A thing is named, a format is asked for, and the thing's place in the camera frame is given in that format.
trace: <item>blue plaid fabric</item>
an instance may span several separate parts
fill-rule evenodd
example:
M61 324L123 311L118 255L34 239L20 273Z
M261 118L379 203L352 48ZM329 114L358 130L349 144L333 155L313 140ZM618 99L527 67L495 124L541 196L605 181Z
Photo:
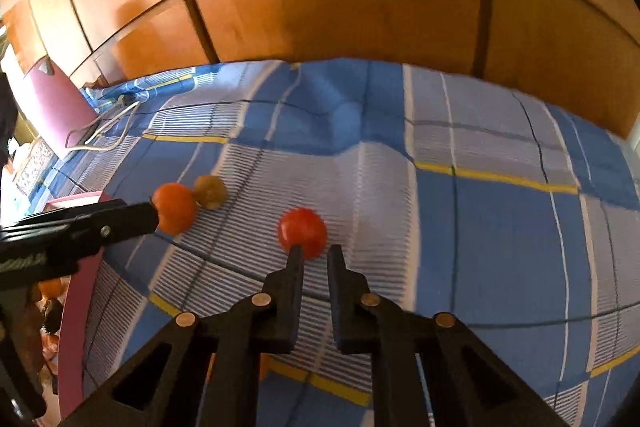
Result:
M640 371L640 161L606 131L514 90L364 60L222 64L86 93L100 110L121 94L145 100L124 142L57 161L33 211L88 190L144 201L209 173L229 198L182 235L108 249L87 394L172 313L257 291L284 266L276 222L294 206L321 214L373 291L455 313L569 425L604 425ZM322 257L258 425L372 425L369 360L338 353L330 324Z

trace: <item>screw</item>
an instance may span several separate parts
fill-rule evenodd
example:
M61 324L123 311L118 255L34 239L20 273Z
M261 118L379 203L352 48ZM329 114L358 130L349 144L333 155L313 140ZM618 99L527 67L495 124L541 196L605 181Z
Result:
M375 293L363 293L360 302L365 306L377 306L380 304L380 295Z
M175 317L175 323L178 324L181 328L188 328L189 326L193 326L193 323L196 321L196 316L193 313L186 312L181 313L177 317Z
M436 324L441 328L451 328L456 325L456 318L450 313L438 313L435 318Z
M257 293L251 297L254 306L266 306L271 302L271 296L268 293Z

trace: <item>cherry tomato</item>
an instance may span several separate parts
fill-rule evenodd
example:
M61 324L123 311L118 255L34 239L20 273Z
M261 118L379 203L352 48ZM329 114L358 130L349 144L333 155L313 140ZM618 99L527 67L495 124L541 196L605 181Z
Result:
M300 245L305 259L315 259L326 247L326 226L310 208L294 208L282 214L278 222L278 241L287 253Z

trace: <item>yellow stripe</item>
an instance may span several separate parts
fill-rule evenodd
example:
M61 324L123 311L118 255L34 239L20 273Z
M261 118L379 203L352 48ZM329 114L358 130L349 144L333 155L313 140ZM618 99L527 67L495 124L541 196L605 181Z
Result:
M292 378L293 380L297 380L300 382L305 381L306 377L308 377L308 371L293 367L288 363L282 363L278 360L275 360L273 357L269 358L269 370L279 375L283 375L284 377ZM311 375L309 383L312 386L317 387L318 389L322 389L323 391L327 391L328 393L335 394L340 398L356 403L363 407L369 405L369 402L371 401L371 395L368 393L363 393L362 391L353 389L352 387L344 385L343 383L338 383L336 381L329 380L328 378L319 377L318 375Z
M158 308L160 308L163 312L168 313L172 317L175 317L175 315L182 313L178 308L176 308L175 306L172 306L167 301L165 301L162 297L156 295L155 293L152 293L151 295L149 295L149 300L153 302L153 304L158 306Z
M626 353L623 353L619 357L616 357L615 359L610 360L607 363L603 363L602 365L599 365L598 367L594 367L591 370L591 378L597 377L598 375L601 375L602 373L606 373L609 369L613 369L617 365L620 365L621 363L626 362L628 359L630 359L634 355L637 355L638 353L640 353L640 344L638 344L633 349L630 349Z
M363 393L353 387L348 387L343 383L338 383L328 378L318 377L318 375L312 375L310 383L312 386L327 391L328 393L335 394L340 398L349 400L363 407L369 405L371 401L371 395L369 393Z
M145 133L143 138L157 140L159 142L206 142L206 143L227 143L228 138L224 136L164 136Z
M422 171L439 172L440 174L453 174L451 165L437 165L435 163L416 162L415 166Z
M453 174L453 168L450 165L439 165L427 162L416 162L415 166L423 171L440 172L441 174ZM456 176L461 178L471 178L485 182L500 182L510 185L519 185L520 187L535 188L544 192L567 192L568 194L577 194L578 188L573 185L554 185L548 183L535 182L520 178L518 176L508 176L506 174L497 174L496 172L474 171L465 168L456 168Z
M308 374L304 369L293 367L288 363L279 362L278 360L274 360L273 357L269 357L269 370L283 377L293 378L293 380L297 380L298 382L304 382Z

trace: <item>pink object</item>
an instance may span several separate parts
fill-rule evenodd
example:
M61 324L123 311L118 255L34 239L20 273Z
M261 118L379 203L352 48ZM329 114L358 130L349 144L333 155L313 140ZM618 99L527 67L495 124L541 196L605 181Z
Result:
M68 208L83 204L98 203L110 199L105 192L86 192L49 201L46 210ZM65 309L60 326L58 347L58 399L60 416L64 419L84 400L82 390L82 356L84 354L84 332L89 314L95 278L98 275L102 251L79 262L78 273L71 277L66 291Z
M97 117L71 79L49 57L36 62L24 80L13 82L11 88L27 120L58 158L68 152L65 141L69 132L91 124ZM78 145L82 136L84 131L73 133L68 146Z

